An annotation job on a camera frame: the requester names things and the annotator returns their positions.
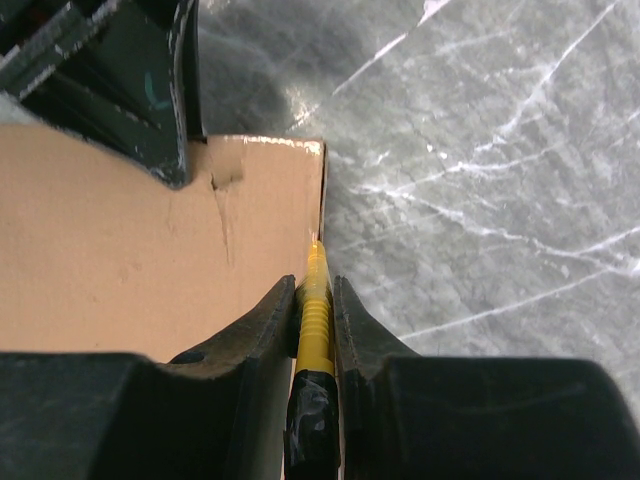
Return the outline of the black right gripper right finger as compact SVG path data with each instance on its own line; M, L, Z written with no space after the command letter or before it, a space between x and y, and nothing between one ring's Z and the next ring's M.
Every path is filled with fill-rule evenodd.
M639 431L585 359L422 356L333 292L348 479L635 479Z

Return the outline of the brown cardboard express box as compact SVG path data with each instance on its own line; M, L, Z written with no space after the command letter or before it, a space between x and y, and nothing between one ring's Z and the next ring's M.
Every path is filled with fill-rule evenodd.
M213 136L172 190L46 127L1 129L1 357L166 364L297 284L323 230L318 140Z

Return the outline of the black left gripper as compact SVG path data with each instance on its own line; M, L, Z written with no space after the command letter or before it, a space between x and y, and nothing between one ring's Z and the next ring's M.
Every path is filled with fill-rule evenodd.
M4 1L1 93L171 189L204 140L195 1Z

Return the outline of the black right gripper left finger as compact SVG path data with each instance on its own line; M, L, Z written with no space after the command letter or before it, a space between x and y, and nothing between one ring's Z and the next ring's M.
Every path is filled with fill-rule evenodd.
M166 364L129 353L5 353L5 479L277 479L295 281Z

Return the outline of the yellow utility knife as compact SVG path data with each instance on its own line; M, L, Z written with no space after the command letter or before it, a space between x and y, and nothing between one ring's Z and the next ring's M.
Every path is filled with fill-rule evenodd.
M340 467L339 399L333 299L326 250L311 243L296 289L300 328L284 431L284 477L336 479Z

